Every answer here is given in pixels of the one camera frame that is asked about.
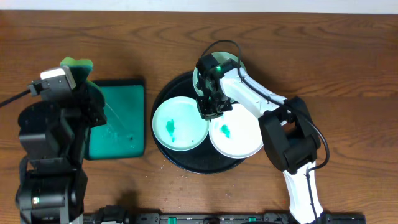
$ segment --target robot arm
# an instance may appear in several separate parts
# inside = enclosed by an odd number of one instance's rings
[[[242,82],[241,77],[257,91],[271,99],[305,113],[310,118],[305,103],[300,98],[287,100],[283,96],[264,88],[253,80],[233,60],[219,64],[211,54],[204,56],[197,64],[199,77],[197,88],[204,96],[198,97],[198,107],[203,119],[213,119],[231,110],[231,98],[241,103],[258,120],[268,158],[283,172],[290,196],[290,212],[299,223],[315,220],[307,184],[307,170],[315,167],[316,150],[320,147],[317,133],[303,121],[280,106],[271,103]],[[286,133],[282,126],[295,123],[293,130]],[[319,204],[315,186],[314,171],[309,172],[311,193],[317,218],[323,209]]]
[[[81,223],[87,176],[82,169],[90,128],[106,124],[101,92],[62,66],[44,71],[29,90],[43,101],[18,118],[27,152],[16,195],[21,223]],[[27,163],[33,169],[27,170]]]

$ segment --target wood grain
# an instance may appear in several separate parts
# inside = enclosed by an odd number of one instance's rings
[[[91,79],[146,79],[147,114],[159,91],[192,70],[213,41],[233,39],[258,82],[307,102],[331,147],[317,171],[325,210],[359,212],[368,223],[398,223],[398,16],[171,12],[0,12],[0,101],[25,89],[65,56],[90,58]],[[228,44],[214,50],[236,53]],[[14,205],[18,114],[37,98],[0,109],[0,220]],[[217,175],[180,170],[156,148],[147,116],[142,158],[85,161],[85,210],[232,213],[288,210],[282,174],[264,151]],[[319,160],[325,158],[323,149]]]

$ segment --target green connector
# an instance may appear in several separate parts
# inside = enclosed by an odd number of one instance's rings
[[[168,224],[177,224],[177,218],[170,217]]]

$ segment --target green liquid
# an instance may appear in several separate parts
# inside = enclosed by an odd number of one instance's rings
[[[174,142],[175,141],[175,137],[174,137],[174,130],[175,130],[174,120],[168,121],[166,123],[166,130],[169,133],[170,137],[172,138],[172,142]]]
[[[224,125],[220,128],[220,130],[221,130],[222,133],[225,134],[225,136],[226,136],[227,138],[231,137],[231,131],[228,129],[228,126],[227,126],[227,125],[224,124]]]

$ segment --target green led light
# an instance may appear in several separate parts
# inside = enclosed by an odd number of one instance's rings
[[[33,198],[33,204],[37,205],[40,202],[40,199],[38,197]]]

